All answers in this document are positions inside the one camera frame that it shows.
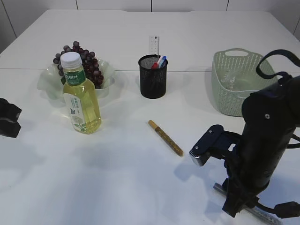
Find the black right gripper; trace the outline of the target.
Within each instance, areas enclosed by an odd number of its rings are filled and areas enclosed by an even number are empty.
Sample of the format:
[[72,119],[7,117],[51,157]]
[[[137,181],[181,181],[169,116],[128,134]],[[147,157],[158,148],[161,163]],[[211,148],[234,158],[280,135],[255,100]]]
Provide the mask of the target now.
[[242,115],[245,127],[234,150],[240,161],[226,161],[229,179],[222,210],[233,218],[244,205],[256,205],[256,196],[269,185],[298,126],[298,98],[262,90],[245,99]]

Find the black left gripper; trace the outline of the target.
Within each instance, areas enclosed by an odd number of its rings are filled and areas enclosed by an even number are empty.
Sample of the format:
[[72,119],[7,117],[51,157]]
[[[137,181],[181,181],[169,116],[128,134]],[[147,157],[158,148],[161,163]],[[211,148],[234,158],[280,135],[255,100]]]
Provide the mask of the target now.
[[0,135],[16,138],[21,130],[18,118],[22,110],[9,103],[6,99],[0,99]]

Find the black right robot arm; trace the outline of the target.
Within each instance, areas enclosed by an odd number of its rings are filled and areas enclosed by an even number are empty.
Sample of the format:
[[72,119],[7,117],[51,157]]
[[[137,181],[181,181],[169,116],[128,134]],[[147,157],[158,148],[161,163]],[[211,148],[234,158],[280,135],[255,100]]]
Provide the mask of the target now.
[[300,78],[279,81],[251,94],[242,105],[245,121],[240,141],[233,152],[238,159],[227,159],[229,173],[227,197],[223,211],[235,217],[243,206],[257,206],[279,218],[300,215],[297,202],[286,202],[274,208],[260,204],[256,196],[269,185],[286,149],[299,148],[290,140],[299,140],[294,134],[300,126]]

